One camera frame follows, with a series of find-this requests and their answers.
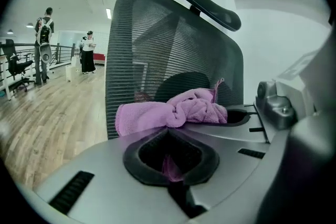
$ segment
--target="woman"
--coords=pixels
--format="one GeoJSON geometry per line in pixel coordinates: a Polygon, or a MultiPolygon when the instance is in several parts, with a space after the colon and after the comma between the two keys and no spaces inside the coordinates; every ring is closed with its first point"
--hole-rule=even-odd
{"type": "Polygon", "coordinates": [[[87,74],[89,72],[95,72],[95,63],[93,62],[93,49],[96,44],[93,43],[93,32],[88,31],[87,39],[83,40],[83,51],[82,51],[82,72],[83,74],[87,74]]]}

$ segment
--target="black mesh chair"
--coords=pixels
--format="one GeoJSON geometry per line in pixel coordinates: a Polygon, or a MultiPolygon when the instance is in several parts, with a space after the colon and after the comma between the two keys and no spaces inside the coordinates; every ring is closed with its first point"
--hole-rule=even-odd
{"type": "Polygon", "coordinates": [[[20,86],[23,86],[25,91],[27,91],[26,83],[34,82],[33,80],[29,80],[28,78],[24,78],[23,75],[26,73],[25,69],[32,65],[33,61],[28,61],[28,55],[30,53],[25,54],[25,62],[18,62],[21,59],[18,58],[15,50],[14,41],[12,39],[6,39],[6,44],[1,46],[4,54],[6,55],[8,61],[8,72],[13,76],[20,74],[21,80],[13,85],[11,85],[11,90],[13,92],[20,86]]]}
{"type": "Polygon", "coordinates": [[[117,0],[106,65],[108,138],[118,106],[137,101],[166,102],[193,88],[218,88],[220,105],[243,103],[243,54],[222,31],[199,16],[236,31],[240,19],[211,0],[117,0]]]}

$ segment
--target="long black skirt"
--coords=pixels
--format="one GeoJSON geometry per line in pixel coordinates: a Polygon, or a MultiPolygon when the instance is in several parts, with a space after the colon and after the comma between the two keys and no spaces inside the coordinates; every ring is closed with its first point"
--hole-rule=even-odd
{"type": "Polygon", "coordinates": [[[95,63],[93,62],[93,50],[82,52],[82,72],[95,71],[95,63]]]}

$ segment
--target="ceiling light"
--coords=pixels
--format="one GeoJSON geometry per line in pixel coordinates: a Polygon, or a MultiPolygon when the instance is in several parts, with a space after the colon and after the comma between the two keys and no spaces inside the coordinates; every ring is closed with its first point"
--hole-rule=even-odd
{"type": "Polygon", "coordinates": [[[106,14],[109,19],[112,19],[111,10],[109,8],[106,9],[106,14]]]}

